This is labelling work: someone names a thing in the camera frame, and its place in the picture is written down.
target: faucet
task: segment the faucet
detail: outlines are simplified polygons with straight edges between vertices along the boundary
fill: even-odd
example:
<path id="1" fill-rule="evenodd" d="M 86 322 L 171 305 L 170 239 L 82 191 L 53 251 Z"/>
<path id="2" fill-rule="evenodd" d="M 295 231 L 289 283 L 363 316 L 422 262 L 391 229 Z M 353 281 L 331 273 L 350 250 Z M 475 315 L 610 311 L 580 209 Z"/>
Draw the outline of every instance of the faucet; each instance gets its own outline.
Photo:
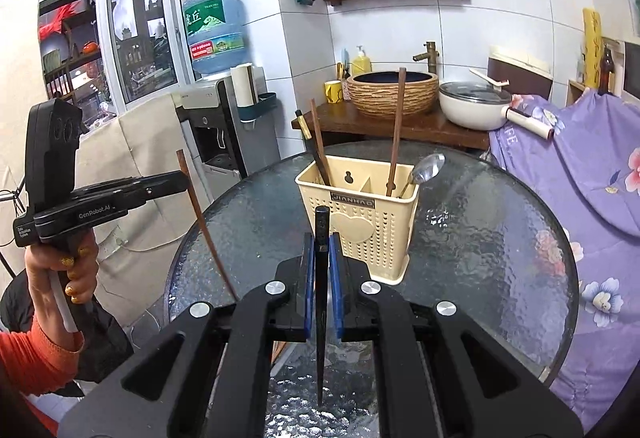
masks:
<path id="1" fill-rule="evenodd" d="M 420 62 L 425 58 L 428 59 L 427 66 L 429 68 L 429 72 L 433 74 L 438 74 L 438 64 L 437 60 L 440 56 L 440 53 L 436 51 L 436 43 L 435 42 L 426 42 L 423 44 L 425 48 L 427 48 L 426 53 L 420 53 L 418 55 L 414 55 L 414 62 Z"/>

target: glass tabletop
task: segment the glass tabletop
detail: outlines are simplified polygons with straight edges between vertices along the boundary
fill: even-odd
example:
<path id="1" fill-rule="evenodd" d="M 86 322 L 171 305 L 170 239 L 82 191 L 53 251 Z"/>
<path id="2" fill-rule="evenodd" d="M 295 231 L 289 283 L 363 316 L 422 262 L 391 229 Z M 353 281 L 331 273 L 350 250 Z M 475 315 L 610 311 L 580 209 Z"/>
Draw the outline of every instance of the glass tabletop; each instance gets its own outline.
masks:
<path id="1" fill-rule="evenodd" d="M 578 309 L 577 271 L 562 227 L 523 183 L 465 153 L 402 142 L 399 163 L 415 164 L 436 151 L 446 163 L 420 187 L 409 265 L 393 288 L 421 305 L 452 301 L 550 384 L 566 356 Z M 326 153 L 388 161 L 391 143 L 336 145 Z M 274 164 L 205 211 L 239 296 L 272 280 L 279 262 L 302 252 L 311 227 L 294 179 L 311 161 L 306 153 Z M 167 279 L 165 323 L 200 300 L 232 302 L 194 226 Z M 265 436 L 296 436 L 301 429 L 304 436 L 378 436 L 370 343 L 339 343 L 331 329 L 327 341 L 324 390 L 330 402 L 322 408 L 310 402 L 316 389 L 313 341 L 293 346 L 271 380 Z"/>

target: soap dispenser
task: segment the soap dispenser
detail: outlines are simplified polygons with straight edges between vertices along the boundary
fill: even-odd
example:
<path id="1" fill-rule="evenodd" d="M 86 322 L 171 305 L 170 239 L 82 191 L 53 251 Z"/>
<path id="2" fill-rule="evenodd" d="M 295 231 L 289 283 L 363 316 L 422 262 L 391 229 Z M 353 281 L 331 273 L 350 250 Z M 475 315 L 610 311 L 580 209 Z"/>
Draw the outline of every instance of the soap dispenser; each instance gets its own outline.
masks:
<path id="1" fill-rule="evenodd" d="M 364 52 L 362 46 L 358 46 L 358 56 L 351 61 L 351 76 L 364 72 L 371 72 L 371 59 Z"/>

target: human hand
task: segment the human hand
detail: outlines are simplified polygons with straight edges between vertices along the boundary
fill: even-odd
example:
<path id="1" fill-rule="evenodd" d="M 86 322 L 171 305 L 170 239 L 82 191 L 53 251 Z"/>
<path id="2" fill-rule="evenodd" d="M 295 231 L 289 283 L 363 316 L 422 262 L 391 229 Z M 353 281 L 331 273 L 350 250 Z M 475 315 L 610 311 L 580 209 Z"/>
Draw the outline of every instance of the human hand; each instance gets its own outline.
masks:
<path id="1" fill-rule="evenodd" d="M 91 300 L 97 287 L 98 245 L 94 231 L 89 230 L 78 246 L 75 259 L 47 244 L 32 244 L 24 255 L 24 264 L 29 280 L 31 296 L 52 294 L 49 270 L 66 271 L 69 283 L 65 294 L 74 304 L 84 304 Z"/>

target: cup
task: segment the cup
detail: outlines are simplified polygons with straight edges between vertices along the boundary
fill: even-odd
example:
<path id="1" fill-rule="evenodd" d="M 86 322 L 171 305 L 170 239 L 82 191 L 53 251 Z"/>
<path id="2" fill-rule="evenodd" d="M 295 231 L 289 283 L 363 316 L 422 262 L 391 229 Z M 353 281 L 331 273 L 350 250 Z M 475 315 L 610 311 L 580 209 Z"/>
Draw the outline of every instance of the cup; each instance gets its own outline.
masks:
<path id="1" fill-rule="evenodd" d="M 324 94 L 328 103 L 338 103 L 342 101 L 342 82 L 340 80 L 330 80 L 324 82 Z"/>

